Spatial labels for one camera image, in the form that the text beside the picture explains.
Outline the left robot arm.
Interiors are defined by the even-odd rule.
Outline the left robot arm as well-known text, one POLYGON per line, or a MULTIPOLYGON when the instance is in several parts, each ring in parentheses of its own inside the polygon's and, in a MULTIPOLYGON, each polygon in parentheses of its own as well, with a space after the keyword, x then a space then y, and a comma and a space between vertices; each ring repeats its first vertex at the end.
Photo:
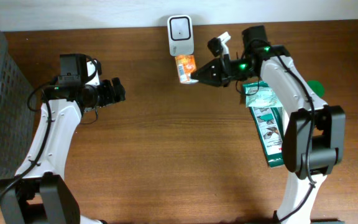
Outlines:
POLYGON ((101 223, 81 214, 64 181, 72 137, 89 110, 126 99, 120 79, 99 85, 41 88, 39 125, 23 163, 11 179, 0 180, 0 209, 6 223, 101 223))

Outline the green lid jar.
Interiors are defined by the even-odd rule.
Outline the green lid jar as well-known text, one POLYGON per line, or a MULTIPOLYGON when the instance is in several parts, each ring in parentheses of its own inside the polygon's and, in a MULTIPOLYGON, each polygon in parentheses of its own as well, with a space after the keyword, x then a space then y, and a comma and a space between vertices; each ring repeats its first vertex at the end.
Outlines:
POLYGON ((309 80, 307 81, 307 84, 320 98, 324 96, 325 89, 321 82, 317 80, 309 80))

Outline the small orange packet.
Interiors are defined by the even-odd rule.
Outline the small orange packet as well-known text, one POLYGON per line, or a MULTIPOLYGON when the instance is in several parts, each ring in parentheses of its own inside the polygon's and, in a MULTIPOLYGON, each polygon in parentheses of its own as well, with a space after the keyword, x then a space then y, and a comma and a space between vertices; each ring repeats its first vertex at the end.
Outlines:
POLYGON ((190 85, 198 82, 191 78, 191 74, 196 71, 194 55, 177 55, 175 56, 175 62, 181 84, 190 85))

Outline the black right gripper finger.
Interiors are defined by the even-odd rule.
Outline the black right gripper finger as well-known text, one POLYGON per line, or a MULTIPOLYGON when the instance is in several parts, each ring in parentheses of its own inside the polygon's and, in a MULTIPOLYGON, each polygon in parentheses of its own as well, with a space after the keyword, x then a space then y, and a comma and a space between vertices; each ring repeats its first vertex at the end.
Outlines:
POLYGON ((199 78, 199 83, 219 87, 222 85, 222 80, 220 78, 214 79, 214 78, 199 78))
POLYGON ((191 73, 191 78, 199 82, 219 82, 220 59, 215 58, 191 73))

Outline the mint green tissue packet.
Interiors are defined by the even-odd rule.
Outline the mint green tissue packet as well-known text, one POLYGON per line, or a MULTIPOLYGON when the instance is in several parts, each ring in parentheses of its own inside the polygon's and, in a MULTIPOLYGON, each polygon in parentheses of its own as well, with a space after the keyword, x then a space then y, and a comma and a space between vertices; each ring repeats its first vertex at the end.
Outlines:
POLYGON ((275 92, 266 86, 244 86, 246 106, 256 108, 280 108, 281 101, 275 92))

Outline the green wipes packet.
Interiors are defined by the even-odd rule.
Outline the green wipes packet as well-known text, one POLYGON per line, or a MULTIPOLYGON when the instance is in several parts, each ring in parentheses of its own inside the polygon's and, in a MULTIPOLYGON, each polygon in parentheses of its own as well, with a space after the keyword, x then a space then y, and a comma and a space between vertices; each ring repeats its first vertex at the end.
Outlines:
MULTIPOLYGON (((265 82, 244 84, 244 86, 266 86, 265 82)), ((260 143, 269 167, 280 167, 284 165, 282 156, 283 123, 282 108, 256 108, 247 107, 253 117, 260 143)))

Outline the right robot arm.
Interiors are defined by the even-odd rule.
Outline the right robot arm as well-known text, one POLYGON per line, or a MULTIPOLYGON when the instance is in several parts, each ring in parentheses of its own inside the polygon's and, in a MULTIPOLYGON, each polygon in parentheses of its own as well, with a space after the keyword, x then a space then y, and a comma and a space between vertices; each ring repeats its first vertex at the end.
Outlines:
POLYGON ((283 200, 273 214, 274 223, 311 223, 311 211, 323 182, 341 163, 344 154, 346 114, 330 106, 307 84, 284 45, 272 45, 264 26, 242 31, 244 50, 231 59, 225 32, 208 41, 214 59, 191 73, 211 86, 257 77, 283 105, 282 157, 288 170, 283 200))

